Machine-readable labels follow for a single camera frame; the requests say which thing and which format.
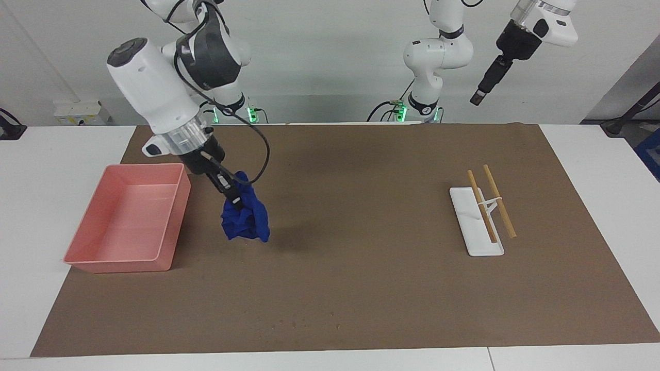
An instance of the blue towel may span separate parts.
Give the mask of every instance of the blue towel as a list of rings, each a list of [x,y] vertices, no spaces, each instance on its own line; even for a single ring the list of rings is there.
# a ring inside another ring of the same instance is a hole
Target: blue towel
[[[237,172],[236,177],[247,182],[248,176],[244,172]],[[258,200],[257,194],[251,185],[236,182],[241,193],[244,207],[236,210],[229,200],[224,202],[222,212],[222,229],[231,240],[241,236],[245,238],[259,238],[268,242],[271,230],[268,228],[268,212],[266,207]]]

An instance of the pink plastic bin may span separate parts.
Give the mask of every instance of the pink plastic bin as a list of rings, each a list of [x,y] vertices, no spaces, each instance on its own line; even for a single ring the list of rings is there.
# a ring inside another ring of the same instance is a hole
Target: pink plastic bin
[[[93,273],[167,271],[189,194],[183,164],[108,166],[64,262]]]

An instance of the table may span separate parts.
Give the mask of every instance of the table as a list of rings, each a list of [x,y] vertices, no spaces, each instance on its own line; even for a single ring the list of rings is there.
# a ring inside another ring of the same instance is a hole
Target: table
[[[656,327],[660,184],[622,139],[597,126],[543,133]],[[61,262],[96,183],[134,127],[31,127],[0,143],[0,368],[113,370],[655,370],[660,344],[25,359],[69,267]]]

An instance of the wall socket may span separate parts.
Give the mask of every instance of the wall socket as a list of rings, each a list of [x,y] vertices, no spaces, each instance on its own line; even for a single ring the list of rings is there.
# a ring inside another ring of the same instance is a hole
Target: wall socket
[[[53,116],[61,125],[107,125],[112,121],[99,101],[58,104]]]

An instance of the chopstick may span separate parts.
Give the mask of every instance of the chopstick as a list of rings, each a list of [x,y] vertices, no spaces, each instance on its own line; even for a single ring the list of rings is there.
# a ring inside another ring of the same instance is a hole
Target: chopstick
[[[484,199],[481,197],[481,194],[479,193],[479,189],[477,188],[477,181],[475,180],[475,175],[472,173],[472,170],[467,171],[467,177],[470,178],[470,184],[472,185],[472,192],[475,194],[475,199],[477,199],[477,203],[479,205],[479,211],[481,212],[481,218],[484,220],[484,224],[486,225],[486,229],[488,231],[488,236],[490,237],[490,241],[495,244],[497,243],[497,237],[495,237],[495,231],[493,231],[493,227],[490,224],[490,219],[488,218],[488,213],[486,212],[486,206],[484,206],[483,202]]]
[[[490,189],[495,194],[495,197],[499,197],[497,198],[497,205],[500,207],[500,214],[502,216],[502,220],[504,221],[504,226],[506,227],[506,231],[509,233],[509,238],[515,238],[517,235],[515,234],[515,230],[513,229],[513,223],[511,223],[511,219],[509,218],[509,213],[506,211],[506,207],[504,206],[504,201],[502,200],[500,191],[497,189],[497,185],[495,184],[495,179],[493,179],[493,175],[490,173],[490,168],[488,167],[488,165],[484,165],[484,171],[486,172],[486,176],[488,177],[488,183],[490,184]]]

